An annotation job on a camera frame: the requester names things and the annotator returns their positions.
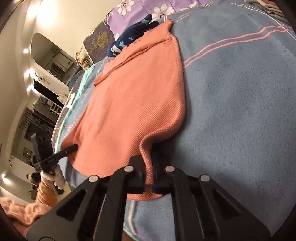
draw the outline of gloved hand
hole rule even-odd
[[[158,21],[153,21],[152,15],[148,14],[143,20],[128,27],[119,38],[113,42],[107,49],[108,57],[115,57],[118,55],[125,46],[129,46],[136,39],[142,37],[144,32],[149,31],[158,26]]]
[[[52,181],[55,186],[57,186],[60,190],[63,190],[65,187],[66,181],[64,179],[64,176],[59,164],[57,165],[54,171],[56,173],[55,176],[50,175],[45,171],[41,171],[41,180],[46,179],[46,180]]]

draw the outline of star print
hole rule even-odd
[[[121,41],[119,40],[119,46],[122,47],[122,48],[124,48],[126,45],[124,45],[123,41],[121,42]]]
[[[145,23],[146,25],[148,25],[149,22],[150,21],[149,20],[146,20],[146,19],[141,20],[141,23]]]

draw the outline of silver screw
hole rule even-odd
[[[98,179],[99,179],[99,178],[98,178],[98,176],[96,176],[96,175],[92,175],[92,176],[89,177],[89,181],[90,181],[91,183],[95,183]]]
[[[125,172],[132,172],[133,171],[133,167],[132,166],[126,166],[126,167],[124,167],[124,171]]]
[[[167,166],[167,167],[165,167],[165,170],[167,172],[173,172],[175,170],[175,168],[173,166]]]
[[[209,177],[208,175],[202,175],[202,176],[200,177],[200,179],[201,179],[201,181],[203,181],[203,182],[208,182],[208,181],[210,180],[210,177]]]

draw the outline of blue bedspread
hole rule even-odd
[[[184,66],[186,117],[158,148],[186,174],[209,174],[274,233],[296,203],[295,33],[241,0],[169,18]],[[88,77],[61,140],[105,60]],[[66,159],[60,165],[71,186],[86,179]],[[174,240],[170,196],[128,201],[124,229],[134,239]]]

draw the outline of pink stripe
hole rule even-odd
[[[287,32],[287,31],[289,31],[289,30],[288,30],[288,29],[285,29],[285,30],[280,31],[280,30],[276,29],[276,30],[273,30],[273,31],[268,32],[268,33],[267,33],[266,35],[264,35],[263,37],[254,38],[254,39],[248,39],[248,40],[235,41],[235,42],[231,42],[231,43],[227,43],[227,44],[223,44],[223,45],[217,46],[217,47],[215,47],[215,48],[213,48],[213,49],[208,50],[207,52],[203,53],[202,55],[198,56],[197,58],[191,60],[187,65],[184,66],[184,68],[188,67],[188,66],[189,66],[191,63],[193,63],[195,60],[197,60],[197,59],[203,57],[204,55],[206,55],[206,54],[208,54],[208,53],[210,53],[210,52],[212,52],[212,51],[214,51],[214,50],[216,50],[216,49],[219,49],[219,48],[222,48],[222,47],[225,47],[225,46],[228,46],[228,45],[236,44],[236,43],[252,42],[252,41],[255,41],[255,40],[265,39],[265,38],[267,38],[270,34],[272,34],[272,33],[274,33],[274,32],[281,32],[281,33],[284,33],[284,32]]]
[[[195,55],[189,57],[187,60],[185,60],[183,63],[186,63],[187,61],[189,61],[191,58],[194,58],[196,55],[200,54],[202,51],[204,51],[205,49],[207,49],[208,47],[211,47],[215,44],[218,44],[218,43],[221,43],[223,41],[227,41],[227,40],[233,40],[233,39],[239,39],[239,38],[244,38],[246,36],[251,36],[251,35],[256,35],[256,34],[260,34],[262,33],[265,29],[267,28],[272,28],[272,27],[275,27],[275,28],[280,28],[280,27],[283,27],[284,25],[279,25],[279,26],[273,26],[273,25],[270,25],[270,26],[267,26],[267,27],[264,27],[263,29],[261,29],[259,32],[256,32],[256,33],[250,33],[250,34],[244,34],[244,35],[241,35],[241,36],[238,36],[238,37],[234,37],[234,38],[229,38],[229,39],[222,39],[222,40],[219,40],[215,43],[212,43],[212,44],[209,44],[208,46],[205,46],[201,51],[199,51],[198,53],[196,53]]]

